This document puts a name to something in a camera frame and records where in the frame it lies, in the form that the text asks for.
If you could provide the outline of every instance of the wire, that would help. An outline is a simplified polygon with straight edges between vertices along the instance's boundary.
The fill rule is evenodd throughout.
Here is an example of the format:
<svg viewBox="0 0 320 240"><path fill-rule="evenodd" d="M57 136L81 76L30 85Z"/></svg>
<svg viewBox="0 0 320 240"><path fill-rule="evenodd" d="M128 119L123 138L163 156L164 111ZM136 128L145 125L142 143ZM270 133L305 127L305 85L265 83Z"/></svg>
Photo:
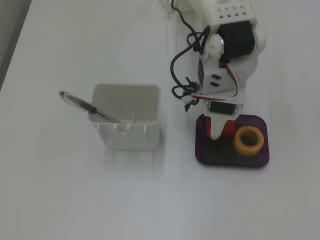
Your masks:
<svg viewBox="0 0 320 240"><path fill-rule="evenodd" d="M235 96L238 95L238 91L239 91L239 82L238 82L238 79L236 77L236 75L234 74L234 72L232 71L232 68L231 66L228 64L228 63L225 63L225 68L228 72L228 74L230 75L230 77L233 79L234 81L234 84L235 84L235 88L236 88L236 93L235 95L233 95L232 97L230 98L226 98L226 99L223 99L223 98L213 98L213 97L207 97L207 96L203 96L203 95L195 95L195 94L192 94L191 97L195 98L195 99L203 99L203 100L210 100L210 101L226 101L226 100L229 100L229 99L232 99L234 98Z"/></svg>
<svg viewBox="0 0 320 240"><path fill-rule="evenodd" d="M201 33L201 35L199 36L199 39L201 39L204 34L205 34L205 30L206 28L204 29L204 31ZM194 43L192 43L190 46L188 46L186 49L184 49L183 51L181 51L180 53L178 53L171 61L171 65L170 65L170 72L171 72L171 75L172 75L172 78L173 80L176 82L176 84L178 85L178 87L182 88L183 90L185 90L187 93L196 93L198 90L196 90L196 86L198 86L198 84L196 82L189 82L189 85L188 86L185 86L185 85L182 85L181 82L178 80L176 74L175 74L175 70L174 70L174 67L175 67L175 62L182 56L184 55L185 53L187 53L188 51L190 51L194 46L195 44L197 44L197 42L195 41Z"/></svg>
<svg viewBox="0 0 320 240"><path fill-rule="evenodd" d="M190 43L190 41L189 41L189 38L191 37L191 36L193 36L194 34L191 32L187 37L186 37L186 43L190 46L191 45L191 43ZM196 32L196 35L199 37L200 35L201 35L201 32Z"/></svg>
<svg viewBox="0 0 320 240"><path fill-rule="evenodd" d="M182 12L174 7L174 0L171 0L171 8L174 9L175 11L177 11L180 15L180 18L181 18L181 21L183 22L184 25L186 25L190 30L191 30L191 34L188 35L187 37L187 43L189 44L189 46L184 49L183 51L181 51L180 53L178 53L174 58L173 60L171 61L171 64L170 64L170 72L171 72L171 75L172 75L172 78L173 80L176 82L177 86L173 87L172 88L172 93L173 95L177 98L177 99L182 99L183 97L185 96L189 96L191 95L192 93L196 93L199 91L200 89L200 85L197 83L197 82L191 82L188 78L187 81L189 83L189 85L183 85L177 78L176 74L175 74L175 70L174 70L174 66L175 66L175 62L182 56L184 55L185 53L187 53L188 51L190 51L192 48L195 52L199 52L201 55L204 54L204 50L205 50L205 45L206 45L206 42L207 42L207 39L209 37L209 34L210 34L210 31L211 31L211 28L210 28L210 25L206 26L205 29L203 30L203 32L196 32L194 30L194 28L186 22L186 20L184 19L184 16L182 14ZM195 41L193 43L190 43L189 42L189 37L191 36L194 36L194 39ZM176 94L175 92L175 89L177 88L181 88L184 90L183 92L183 95L182 96L179 96Z"/></svg>
<svg viewBox="0 0 320 240"><path fill-rule="evenodd" d="M183 22L184 25L186 25L186 26L190 29L190 31L192 32L192 34L193 34L193 36L194 36L194 38L195 38L196 44L195 44L195 46L194 46L194 51L195 51L195 52L201 51L200 38L198 38L195 29L194 29L189 23L186 22L184 16L182 15L182 12L181 12L178 8L176 8L176 7L174 6L174 3L175 3L175 0L171 0L171 8L172 8L173 10L176 10L176 11L179 13L180 18L181 18L181 21Z"/></svg>

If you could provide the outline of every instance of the white table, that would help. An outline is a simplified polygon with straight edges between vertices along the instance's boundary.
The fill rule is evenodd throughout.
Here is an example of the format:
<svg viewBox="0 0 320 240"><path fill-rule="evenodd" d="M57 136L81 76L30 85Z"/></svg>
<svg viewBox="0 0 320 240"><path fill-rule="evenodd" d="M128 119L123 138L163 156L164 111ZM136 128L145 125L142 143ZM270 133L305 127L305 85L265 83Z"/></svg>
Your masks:
<svg viewBox="0 0 320 240"><path fill-rule="evenodd" d="M266 121L270 162L248 170L195 159L201 107L186 114L170 91L177 15L156 0L33 0L0 92L0 239L319 239L320 3L304 2L253 3L267 47L244 113ZM58 96L89 101L99 83L160 86L153 157L109 155Z"/></svg>

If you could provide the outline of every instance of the black wire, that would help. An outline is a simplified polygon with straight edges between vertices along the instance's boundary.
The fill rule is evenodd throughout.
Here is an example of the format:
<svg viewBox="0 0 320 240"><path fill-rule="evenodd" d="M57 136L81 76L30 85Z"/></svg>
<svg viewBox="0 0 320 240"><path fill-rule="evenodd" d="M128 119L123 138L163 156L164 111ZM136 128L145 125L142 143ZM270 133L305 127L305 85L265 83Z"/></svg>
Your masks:
<svg viewBox="0 0 320 240"><path fill-rule="evenodd" d="M197 35L195 29L189 23L186 22L184 16L182 15L182 12L180 11L180 9L178 9L178 8L176 8L174 6L174 3L175 3L175 0L171 0L171 8L173 10L176 10L179 13L181 21L183 22L183 24L186 25L190 29L190 31L193 33L193 36L194 36L194 39L195 39L195 43L196 43L194 45L194 51L195 52L201 51L201 43L200 43L200 39L201 38L200 37L198 38L198 35Z"/></svg>
<svg viewBox="0 0 320 240"><path fill-rule="evenodd" d="M207 26L203 32L201 33L201 35L199 36L199 39L201 39L205 34L207 35L208 34L208 29L209 29L209 32L210 32L210 26ZM171 72L171 75L172 75L172 78L173 80L176 82L176 84L178 86L176 86L176 88L180 87L182 88L183 90L185 90L187 93L189 94L192 94L192 93L196 93L198 90L197 88L199 87L199 85L196 83L196 82L191 82L189 83L189 86L185 86L185 85L182 85L181 82L178 80L176 74L175 74L175 70L174 70L174 67L175 67L175 62L182 56L184 55L185 53L187 53L188 51L190 51L195 45L197 44L197 42L193 42L190 46L188 46L186 49L184 49L183 51L181 51L180 53L178 53L171 61L171 65L170 65L170 72Z"/></svg>
<svg viewBox="0 0 320 240"><path fill-rule="evenodd" d="M171 8L176 10L179 13L181 21L183 22L183 24L186 25L191 30L191 34L188 35L187 39L189 39L189 37L192 36L192 35L194 36L194 39L195 39L195 41L189 47L187 47L186 49L184 49L183 51L178 53L178 55L176 55L173 58L173 60L171 61L171 65L170 65L170 72L171 72L172 78L177 84L177 86L172 88L171 92L177 99L181 100L185 96L188 96L188 95L191 95L192 93L198 92L199 89L200 89L200 86L199 86L199 84L197 82L191 82L188 77L186 77L186 80L188 81L189 85L182 85L181 82L178 80L176 74L175 74L175 70L174 70L175 62L182 55L184 55L185 53L190 51L192 48L193 48L193 50L195 52L199 52L201 55L203 55L204 54L204 50L205 50L205 45L206 45L207 39L209 37L211 28L210 28L210 25L206 26L205 29L203 30L203 32L198 36L197 32L194 30L194 28L189 23L186 22L182 12L178 8L174 7L174 0L171 1ZM177 88L182 88L184 90L182 96L179 96L176 93L175 89L177 89ZM193 101L192 105L197 105L198 103L199 103L199 99L197 101Z"/></svg>
<svg viewBox="0 0 320 240"><path fill-rule="evenodd" d="M190 38L191 36L192 36L192 37L194 36L194 34L193 34L192 32L189 33L188 36L186 37L186 43L187 43L188 45L191 45L191 43L190 43L190 41L189 41L189 38Z"/></svg>

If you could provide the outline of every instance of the yellow ring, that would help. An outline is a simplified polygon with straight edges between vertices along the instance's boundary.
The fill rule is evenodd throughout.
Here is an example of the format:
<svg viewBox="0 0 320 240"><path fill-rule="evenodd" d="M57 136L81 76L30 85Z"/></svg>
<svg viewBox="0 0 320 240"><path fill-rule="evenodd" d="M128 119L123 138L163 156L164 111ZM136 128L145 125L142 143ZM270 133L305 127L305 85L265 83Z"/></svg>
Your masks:
<svg viewBox="0 0 320 240"><path fill-rule="evenodd" d="M254 146L248 146L243 143L241 137L248 136L255 140L256 144ZM244 156L254 156L258 154L265 143L265 138L262 132L254 126L243 126L238 131L236 131L233 146L234 149L241 155Z"/></svg>

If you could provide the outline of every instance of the purple tray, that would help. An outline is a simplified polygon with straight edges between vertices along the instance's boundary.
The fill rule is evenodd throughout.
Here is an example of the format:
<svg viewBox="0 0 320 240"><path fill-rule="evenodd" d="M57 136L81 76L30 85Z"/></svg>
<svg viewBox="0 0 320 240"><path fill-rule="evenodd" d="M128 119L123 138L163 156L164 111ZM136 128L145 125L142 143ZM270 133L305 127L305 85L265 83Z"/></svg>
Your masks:
<svg viewBox="0 0 320 240"><path fill-rule="evenodd" d="M212 140L206 134L206 124L210 117L201 115L196 121L195 156L197 160L208 166L233 166L245 168L262 168L269 162L268 131L265 121L254 115L240 115L235 120L236 130L243 126L253 126L264 136L264 145L256 156L243 156L233 147L233 136Z"/></svg>

